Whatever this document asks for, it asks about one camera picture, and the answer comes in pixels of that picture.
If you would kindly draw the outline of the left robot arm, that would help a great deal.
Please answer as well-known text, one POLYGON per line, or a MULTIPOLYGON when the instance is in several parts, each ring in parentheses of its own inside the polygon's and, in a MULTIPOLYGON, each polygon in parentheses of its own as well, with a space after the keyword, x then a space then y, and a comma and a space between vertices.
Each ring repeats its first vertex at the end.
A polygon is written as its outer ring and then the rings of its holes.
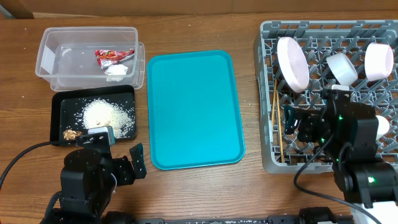
POLYGON ((69 153, 60 173, 62 189, 46 208, 42 223, 135 223, 123 212, 103 212, 116 187, 132 185, 146 177, 141 143, 130 148, 131 158, 113 158, 114 138, 106 132, 76 138, 81 149, 69 153))

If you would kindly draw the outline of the red snack wrapper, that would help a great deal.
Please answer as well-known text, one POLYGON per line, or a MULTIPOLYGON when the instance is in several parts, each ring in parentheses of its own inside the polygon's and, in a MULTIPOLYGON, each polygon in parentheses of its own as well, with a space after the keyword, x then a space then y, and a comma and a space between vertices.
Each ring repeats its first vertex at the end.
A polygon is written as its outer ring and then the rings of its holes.
POLYGON ((95 50, 97 63, 101 68, 108 68, 119 62, 130 59, 135 54, 134 49, 128 51, 95 50))

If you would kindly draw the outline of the large white plate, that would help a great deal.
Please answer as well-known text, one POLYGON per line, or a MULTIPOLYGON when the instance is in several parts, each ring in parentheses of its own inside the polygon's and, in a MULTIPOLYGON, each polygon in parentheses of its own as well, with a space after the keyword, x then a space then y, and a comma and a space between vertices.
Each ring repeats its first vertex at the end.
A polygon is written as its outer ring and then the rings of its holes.
POLYGON ((281 37, 277 42, 277 59, 288 86, 296 93, 303 92, 309 84, 309 69, 298 42, 291 37, 281 37))

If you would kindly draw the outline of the white paper cup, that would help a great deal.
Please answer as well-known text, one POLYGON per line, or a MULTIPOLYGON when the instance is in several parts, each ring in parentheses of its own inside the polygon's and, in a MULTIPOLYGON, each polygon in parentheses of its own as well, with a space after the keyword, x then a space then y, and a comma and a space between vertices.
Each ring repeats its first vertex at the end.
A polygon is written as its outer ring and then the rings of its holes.
POLYGON ((376 115, 376 118, 378 120, 376 140, 379 140, 389 131, 389 122, 385 117, 380 115, 376 115))

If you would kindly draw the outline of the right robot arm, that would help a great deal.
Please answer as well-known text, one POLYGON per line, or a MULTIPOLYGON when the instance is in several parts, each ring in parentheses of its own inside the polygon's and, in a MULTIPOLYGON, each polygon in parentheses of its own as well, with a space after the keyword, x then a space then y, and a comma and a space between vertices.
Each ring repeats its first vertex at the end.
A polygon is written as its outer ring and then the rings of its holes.
POLYGON ((318 144, 314 155, 294 177, 295 187, 350 208, 355 223, 397 223, 397 172, 377 157, 379 116, 372 106, 353 102, 344 90, 325 90, 326 105, 320 110, 284 108, 285 133, 298 132, 300 142, 318 144), (338 199, 305 189, 299 175, 321 153, 332 160, 335 184, 343 192, 338 199))

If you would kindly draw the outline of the brown food scrap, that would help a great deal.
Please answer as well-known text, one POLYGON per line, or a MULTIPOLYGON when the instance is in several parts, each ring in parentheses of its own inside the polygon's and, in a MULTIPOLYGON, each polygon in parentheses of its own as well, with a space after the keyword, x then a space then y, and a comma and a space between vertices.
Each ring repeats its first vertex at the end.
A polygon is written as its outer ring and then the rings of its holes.
POLYGON ((64 140, 75 140, 78 136, 81 136, 83 133, 81 131, 74 131, 72 129, 66 129, 63 132, 64 140))

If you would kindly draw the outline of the white tissue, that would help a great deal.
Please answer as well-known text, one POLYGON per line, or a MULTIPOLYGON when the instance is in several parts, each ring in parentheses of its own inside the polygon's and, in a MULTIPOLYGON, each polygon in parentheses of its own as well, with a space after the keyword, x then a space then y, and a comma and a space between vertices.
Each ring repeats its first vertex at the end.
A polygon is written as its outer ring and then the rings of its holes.
MULTIPOLYGON (((118 76, 118 75, 126 75, 128 71, 128 67, 123 65, 123 64, 119 64, 119 65, 111 65, 108 67, 108 69, 105 70, 105 74, 107 76, 118 76)), ((119 78, 110 78, 108 77, 106 79, 107 82, 120 82, 121 80, 123 80, 123 77, 119 77, 119 78)))

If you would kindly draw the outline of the grey bowl of rice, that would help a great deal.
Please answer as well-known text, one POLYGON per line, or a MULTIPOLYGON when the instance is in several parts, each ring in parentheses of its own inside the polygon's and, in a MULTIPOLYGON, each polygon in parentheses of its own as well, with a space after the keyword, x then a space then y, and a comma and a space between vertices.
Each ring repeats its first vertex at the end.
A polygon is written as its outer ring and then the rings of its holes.
POLYGON ((326 58, 326 62, 340 85, 350 86, 358 79, 358 73, 351 60, 343 53, 326 58))

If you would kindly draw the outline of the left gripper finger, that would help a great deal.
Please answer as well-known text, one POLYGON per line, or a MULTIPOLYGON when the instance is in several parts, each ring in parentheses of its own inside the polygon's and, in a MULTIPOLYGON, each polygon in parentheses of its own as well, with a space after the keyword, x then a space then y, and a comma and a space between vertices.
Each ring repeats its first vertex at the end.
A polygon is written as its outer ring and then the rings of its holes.
POLYGON ((131 164, 136 179, 144 179, 147 175, 146 165, 144 163, 144 148, 142 143, 135 145, 129 150, 131 155, 131 164))
POLYGON ((87 134, 76 138, 76 145, 85 149, 94 149, 98 152, 110 152, 111 146, 108 143, 108 137, 100 134, 87 134))

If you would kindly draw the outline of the black plastic tray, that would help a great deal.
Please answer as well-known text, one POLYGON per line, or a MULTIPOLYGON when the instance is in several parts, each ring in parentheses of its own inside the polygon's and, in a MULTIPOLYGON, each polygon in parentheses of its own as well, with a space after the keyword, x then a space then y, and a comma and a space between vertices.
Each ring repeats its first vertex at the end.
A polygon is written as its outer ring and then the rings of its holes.
POLYGON ((61 141, 64 131, 71 129, 87 133, 84 110, 95 101, 105 101, 136 120, 134 88, 130 85, 107 86, 56 93, 52 98, 50 140, 61 141))

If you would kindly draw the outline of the teal serving tray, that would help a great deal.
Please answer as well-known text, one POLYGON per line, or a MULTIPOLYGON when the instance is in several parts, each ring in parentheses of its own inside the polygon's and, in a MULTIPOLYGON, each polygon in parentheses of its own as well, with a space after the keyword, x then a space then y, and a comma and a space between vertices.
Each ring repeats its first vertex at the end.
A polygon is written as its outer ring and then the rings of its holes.
POLYGON ((239 162, 245 154, 233 61, 223 50, 147 64, 150 157, 160 170, 239 162))

